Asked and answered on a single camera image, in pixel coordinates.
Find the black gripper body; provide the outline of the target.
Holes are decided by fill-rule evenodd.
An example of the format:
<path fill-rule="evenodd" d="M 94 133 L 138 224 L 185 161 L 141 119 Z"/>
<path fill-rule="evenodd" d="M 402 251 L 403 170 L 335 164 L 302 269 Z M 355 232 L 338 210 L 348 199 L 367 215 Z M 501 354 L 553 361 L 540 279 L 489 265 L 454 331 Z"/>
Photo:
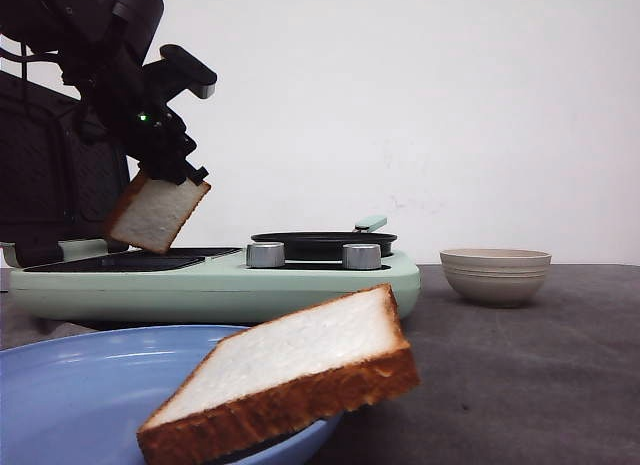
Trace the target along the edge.
<path fill-rule="evenodd" d="M 63 82 L 80 92 L 83 104 L 143 171 L 146 163 L 188 161 L 196 143 L 168 106 L 188 89 L 162 57 L 144 65 L 130 54 L 62 54 L 60 68 Z"/>

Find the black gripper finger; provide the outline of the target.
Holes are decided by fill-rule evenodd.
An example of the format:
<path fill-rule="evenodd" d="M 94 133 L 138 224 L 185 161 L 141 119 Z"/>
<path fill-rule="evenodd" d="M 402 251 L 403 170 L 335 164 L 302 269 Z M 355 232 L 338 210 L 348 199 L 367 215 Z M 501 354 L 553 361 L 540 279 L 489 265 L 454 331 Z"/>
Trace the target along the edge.
<path fill-rule="evenodd" d="M 146 163 L 144 171 L 151 179 L 164 180 L 175 185 L 181 185 L 186 180 L 200 185 L 209 175 L 205 167 L 195 168 L 184 159 L 175 162 Z"/>

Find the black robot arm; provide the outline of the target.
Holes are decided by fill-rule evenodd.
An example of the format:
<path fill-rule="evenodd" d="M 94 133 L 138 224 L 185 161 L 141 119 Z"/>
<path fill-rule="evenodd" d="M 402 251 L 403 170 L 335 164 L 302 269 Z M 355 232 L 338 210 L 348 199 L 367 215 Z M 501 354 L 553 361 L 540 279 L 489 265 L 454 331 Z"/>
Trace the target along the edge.
<path fill-rule="evenodd" d="M 78 115 L 94 113 L 147 176 L 200 184 L 208 172 L 188 162 L 196 144 L 168 103 L 184 90 L 210 97 L 217 75 L 175 44 L 146 62 L 163 11 L 163 0 L 1 0 L 2 35 L 30 50 L 1 56 L 57 64 Z"/>

